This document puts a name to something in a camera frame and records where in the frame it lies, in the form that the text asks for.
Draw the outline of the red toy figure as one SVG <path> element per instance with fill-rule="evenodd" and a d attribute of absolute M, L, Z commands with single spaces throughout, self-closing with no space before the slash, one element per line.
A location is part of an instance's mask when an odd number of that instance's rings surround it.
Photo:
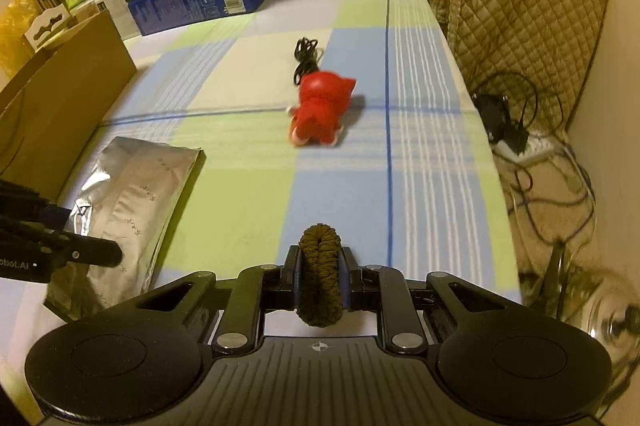
<path fill-rule="evenodd" d="M 356 79 L 327 71 L 304 76 L 298 87 L 298 105 L 288 109 L 288 136 L 294 146 L 335 146 L 343 129 L 341 117 L 349 108 L 356 85 Z"/>

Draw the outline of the yellow plastic bag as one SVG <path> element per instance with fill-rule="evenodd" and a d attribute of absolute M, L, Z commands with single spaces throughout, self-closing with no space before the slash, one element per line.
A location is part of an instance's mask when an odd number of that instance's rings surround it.
<path fill-rule="evenodd" d="M 35 51 L 25 33 L 40 13 L 36 0 L 12 0 L 1 12 L 0 68 L 11 79 Z"/>

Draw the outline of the open brown cardboard box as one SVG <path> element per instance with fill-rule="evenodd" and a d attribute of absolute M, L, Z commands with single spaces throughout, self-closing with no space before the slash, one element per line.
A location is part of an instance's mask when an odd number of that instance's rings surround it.
<path fill-rule="evenodd" d="M 137 73 L 101 11 L 38 51 L 1 90 L 1 178 L 49 200 Z"/>

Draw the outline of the checked bed sheet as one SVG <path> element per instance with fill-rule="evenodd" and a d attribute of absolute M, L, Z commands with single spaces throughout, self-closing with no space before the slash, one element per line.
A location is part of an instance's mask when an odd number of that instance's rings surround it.
<path fill-rule="evenodd" d="M 428 0 L 267 0 L 126 47 L 141 73 L 58 198 L 117 137 L 200 150 L 161 281 L 232 278 L 328 224 L 364 264 L 520 296 L 485 129 Z"/>

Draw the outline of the white power strip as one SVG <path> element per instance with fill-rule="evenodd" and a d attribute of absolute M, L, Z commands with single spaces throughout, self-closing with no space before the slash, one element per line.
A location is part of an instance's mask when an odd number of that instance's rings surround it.
<path fill-rule="evenodd" d="M 532 166 L 546 160 L 556 152 L 558 147 L 550 137 L 531 134 L 521 153 L 515 153 L 504 141 L 497 143 L 492 150 L 500 157 L 521 166 Z"/>

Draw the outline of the quilted beige chair cover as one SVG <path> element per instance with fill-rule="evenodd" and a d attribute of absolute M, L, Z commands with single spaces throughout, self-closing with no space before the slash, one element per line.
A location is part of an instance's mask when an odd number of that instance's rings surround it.
<path fill-rule="evenodd" d="M 608 0 L 432 0 L 465 85 L 504 88 L 523 75 L 551 94 L 553 126 L 566 127 L 596 51 Z"/>

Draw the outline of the white appliance box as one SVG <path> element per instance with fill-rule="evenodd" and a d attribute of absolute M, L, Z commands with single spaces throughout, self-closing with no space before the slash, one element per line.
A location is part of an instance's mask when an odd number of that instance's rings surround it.
<path fill-rule="evenodd" d="M 90 0 L 97 6 L 103 6 L 110 12 L 120 38 L 126 40 L 140 35 L 140 30 L 132 16 L 126 0 Z"/>

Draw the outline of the cardboard box with tissue packs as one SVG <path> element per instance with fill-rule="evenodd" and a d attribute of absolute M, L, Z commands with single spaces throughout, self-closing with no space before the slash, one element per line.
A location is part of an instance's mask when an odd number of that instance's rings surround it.
<path fill-rule="evenodd" d="M 24 36 L 29 45 L 38 51 L 56 35 L 87 21 L 99 12 L 100 8 L 93 0 L 63 0 L 62 4 L 47 8 L 37 16 Z"/>

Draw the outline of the silver foil pouch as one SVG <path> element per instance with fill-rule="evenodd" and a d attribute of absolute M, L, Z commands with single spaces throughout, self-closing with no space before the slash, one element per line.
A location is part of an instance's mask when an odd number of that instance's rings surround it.
<path fill-rule="evenodd" d="M 52 276 L 44 305 L 70 322 L 146 292 L 172 215 L 202 158 L 199 149 L 114 138 L 76 196 L 70 228 L 116 242 L 122 260 L 113 268 L 70 262 Z"/>

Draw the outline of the metal pot with lid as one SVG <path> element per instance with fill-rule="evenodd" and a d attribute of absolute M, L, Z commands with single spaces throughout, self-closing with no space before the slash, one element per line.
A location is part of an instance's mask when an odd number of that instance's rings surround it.
<path fill-rule="evenodd" d="M 639 295 L 631 282 L 611 269 L 573 264 L 561 240 L 544 273 L 522 273 L 520 282 L 524 305 L 579 328 L 608 352 L 612 380 L 599 410 L 606 413 L 639 366 Z"/>

